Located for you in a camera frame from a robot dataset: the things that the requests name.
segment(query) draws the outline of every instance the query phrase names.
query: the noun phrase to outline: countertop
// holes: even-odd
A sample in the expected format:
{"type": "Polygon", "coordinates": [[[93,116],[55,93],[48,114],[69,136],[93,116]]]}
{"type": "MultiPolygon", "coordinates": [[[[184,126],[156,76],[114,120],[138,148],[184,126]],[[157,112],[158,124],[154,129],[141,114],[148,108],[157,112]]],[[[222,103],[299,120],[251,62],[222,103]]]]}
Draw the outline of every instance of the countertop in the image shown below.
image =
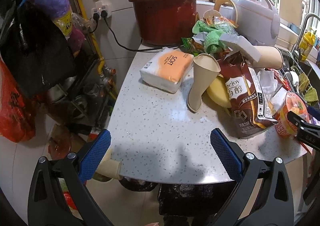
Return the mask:
{"type": "Polygon", "coordinates": [[[230,181],[210,144],[214,128],[220,128],[244,152],[252,152],[259,159],[281,157],[288,163],[306,153],[297,141],[280,138],[274,127],[250,139],[237,139],[231,117],[206,93],[199,112],[192,113],[186,98],[193,69],[175,94],[147,85],[140,69],[155,54],[136,54],[108,125],[111,158],[122,163],[120,175],[161,183],[230,181]]]}

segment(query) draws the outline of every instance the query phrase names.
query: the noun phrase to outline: tissue pack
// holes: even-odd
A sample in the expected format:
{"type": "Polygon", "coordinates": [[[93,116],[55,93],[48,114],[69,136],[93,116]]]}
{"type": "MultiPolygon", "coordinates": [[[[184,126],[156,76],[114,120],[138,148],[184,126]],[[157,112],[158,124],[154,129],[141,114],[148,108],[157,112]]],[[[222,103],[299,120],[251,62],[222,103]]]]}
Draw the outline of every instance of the tissue pack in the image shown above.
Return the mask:
{"type": "Polygon", "coordinates": [[[151,86],[175,93],[192,67],[193,55],[163,48],[140,70],[141,78],[151,86]]]}

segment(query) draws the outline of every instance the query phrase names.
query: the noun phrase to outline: floor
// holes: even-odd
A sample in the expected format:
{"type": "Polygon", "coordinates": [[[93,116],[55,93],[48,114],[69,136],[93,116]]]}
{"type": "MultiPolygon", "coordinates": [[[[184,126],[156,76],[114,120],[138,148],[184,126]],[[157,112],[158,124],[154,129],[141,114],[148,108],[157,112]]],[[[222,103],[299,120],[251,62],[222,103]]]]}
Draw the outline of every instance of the floor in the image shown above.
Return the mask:
{"type": "MultiPolygon", "coordinates": [[[[295,214],[298,210],[302,178],[302,157],[286,165],[290,179],[295,214]]],[[[261,180],[256,183],[254,191],[245,207],[241,218],[247,216],[253,206],[261,180]]],[[[125,189],[117,180],[99,182],[90,180],[87,188],[102,211],[115,226],[144,226],[152,222],[163,225],[162,216],[159,215],[157,202],[158,187],[151,192],[132,192],[125,189]]]]}

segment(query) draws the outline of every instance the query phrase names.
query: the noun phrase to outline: blue gripper pad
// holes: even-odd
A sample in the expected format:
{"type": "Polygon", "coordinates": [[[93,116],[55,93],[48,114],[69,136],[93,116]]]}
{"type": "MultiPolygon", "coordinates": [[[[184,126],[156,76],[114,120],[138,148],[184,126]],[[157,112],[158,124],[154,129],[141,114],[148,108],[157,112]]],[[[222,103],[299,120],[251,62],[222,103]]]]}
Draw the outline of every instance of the blue gripper pad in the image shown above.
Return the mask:
{"type": "Polygon", "coordinates": [[[110,144],[111,134],[110,131],[105,129],[98,135],[95,143],[80,163],[79,179],[82,183],[92,179],[110,144]]]}
{"type": "Polygon", "coordinates": [[[228,173],[228,176],[239,183],[243,176],[242,163],[230,147],[225,135],[220,130],[214,129],[210,134],[210,143],[228,173]]]}

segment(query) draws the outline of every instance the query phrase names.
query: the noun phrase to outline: yellow bottle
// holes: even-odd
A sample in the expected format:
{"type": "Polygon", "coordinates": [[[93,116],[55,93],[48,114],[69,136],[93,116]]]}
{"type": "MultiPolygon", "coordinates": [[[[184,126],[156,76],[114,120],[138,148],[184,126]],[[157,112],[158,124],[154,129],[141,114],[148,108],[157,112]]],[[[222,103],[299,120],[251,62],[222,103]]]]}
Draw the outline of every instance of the yellow bottle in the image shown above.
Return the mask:
{"type": "Polygon", "coordinates": [[[316,42],[316,35],[314,34],[314,30],[309,27],[308,30],[302,37],[302,40],[299,44],[299,48],[301,49],[301,61],[305,61],[310,54],[310,51],[316,42]]]}

